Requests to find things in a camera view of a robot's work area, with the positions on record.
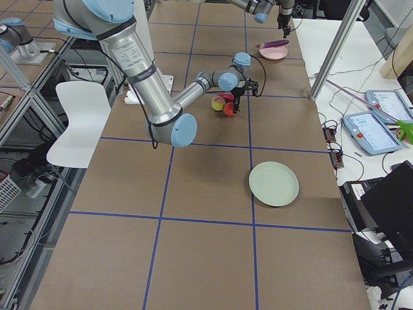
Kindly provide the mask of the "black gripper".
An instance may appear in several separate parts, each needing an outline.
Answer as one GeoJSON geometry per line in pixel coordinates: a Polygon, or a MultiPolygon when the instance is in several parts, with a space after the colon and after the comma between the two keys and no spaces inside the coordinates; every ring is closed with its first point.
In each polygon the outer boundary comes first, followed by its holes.
{"type": "Polygon", "coordinates": [[[259,83],[251,79],[248,79],[242,87],[235,87],[232,89],[232,95],[234,96],[234,112],[239,111],[241,96],[244,96],[249,90],[252,91],[254,97],[259,97],[259,83]]]}
{"type": "Polygon", "coordinates": [[[279,13],[277,17],[278,28],[283,29],[283,38],[286,39],[289,35],[289,30],[291,29],[289,22],[291,19],[291,14],[279,13]]]}

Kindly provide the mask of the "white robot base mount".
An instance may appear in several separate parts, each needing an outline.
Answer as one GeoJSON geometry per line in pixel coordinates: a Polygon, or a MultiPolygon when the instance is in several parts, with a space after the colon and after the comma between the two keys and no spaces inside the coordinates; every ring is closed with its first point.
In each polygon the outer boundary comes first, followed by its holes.
{"type": "Polygon", "coordinates": [[[139,92],[141,99],[153,107],[158,105],[171,105],[170,94],[174,77],[162,73],[154,61],[154,51],[148,26],[148,19],[144,1],[133,1],[135,17],[135,34],[132,36],[136,41],[139,56],[133,68],[126,71],[131,74],[130,82],[139,92]]]}

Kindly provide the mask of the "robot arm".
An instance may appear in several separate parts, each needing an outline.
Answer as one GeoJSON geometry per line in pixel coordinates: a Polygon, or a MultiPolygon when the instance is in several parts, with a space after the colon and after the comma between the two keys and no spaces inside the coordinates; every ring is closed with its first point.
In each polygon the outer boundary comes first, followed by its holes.
{"type": "Polygon", "coordinates": [[[54,1],[54,24],[68,36],[96,40],[109,49],[113,63],[150,112],[146,131],[154,143],[190,145],[197,121],[185,111],[188,107],[219,87],[233,93],[236,109],[240,96],[255,85],[248,76],[250,55],[239,52],[227,69],[200,72],[186,89],[171,96],[136,32],[133,1],[54,1]]]}
{"type": "Polygon", "coordinates": [[[289,22],[295,5],[294,0],[229,0],[228,3],[243,9],[246,13],[252,14],[254,21],[261,24],[267,21],[272,8],[278,6],[277,28],[282,29],[284,39],[291,33],[289,22]]]}

